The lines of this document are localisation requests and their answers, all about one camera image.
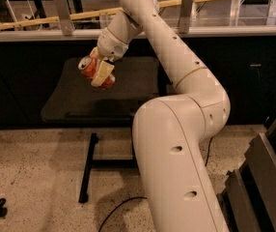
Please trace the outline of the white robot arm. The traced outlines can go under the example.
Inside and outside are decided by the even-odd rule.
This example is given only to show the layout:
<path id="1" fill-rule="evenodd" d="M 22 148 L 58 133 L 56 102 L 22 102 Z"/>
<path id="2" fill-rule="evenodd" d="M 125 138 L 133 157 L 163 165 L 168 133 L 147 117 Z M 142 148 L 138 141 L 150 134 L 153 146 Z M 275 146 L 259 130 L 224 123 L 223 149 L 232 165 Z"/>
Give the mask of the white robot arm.
<path id="1" fill-rule="evenodd" d="M 97 40 L 100 56 L 121 58 L 139 33 L 149 40 L 176 93 L 137 110 L 132 139 L 156 232 L 229 232 L 200 152 L 230 114 L 209 68 L 160 17 L 156 0 L 120 0 Z"/>

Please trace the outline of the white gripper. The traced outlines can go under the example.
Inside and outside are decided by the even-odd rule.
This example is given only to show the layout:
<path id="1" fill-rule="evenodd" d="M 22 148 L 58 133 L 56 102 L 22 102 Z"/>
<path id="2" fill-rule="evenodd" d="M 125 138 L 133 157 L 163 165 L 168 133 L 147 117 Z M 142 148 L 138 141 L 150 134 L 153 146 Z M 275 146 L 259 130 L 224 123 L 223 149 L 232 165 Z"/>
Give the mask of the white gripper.
<path id="1" fill-rule="evenodd" d="M 90 56 L 95 59 L 100 59 L 101 55 L 103 55 L 109 61 L 115 62 L 121 59 L 127 50 L 128 45 L 116 38 L 108 28 L 105 28 L 98 37 L 97 47 L 93 48 Z M 97 70 L 92 78 L 91 85 L 94 87 L 100 87 L 106 80 L 114 84 L 115 76 L 112 74 L 114 68 L 114 65 L 105 61 L 97 61 Z"/>

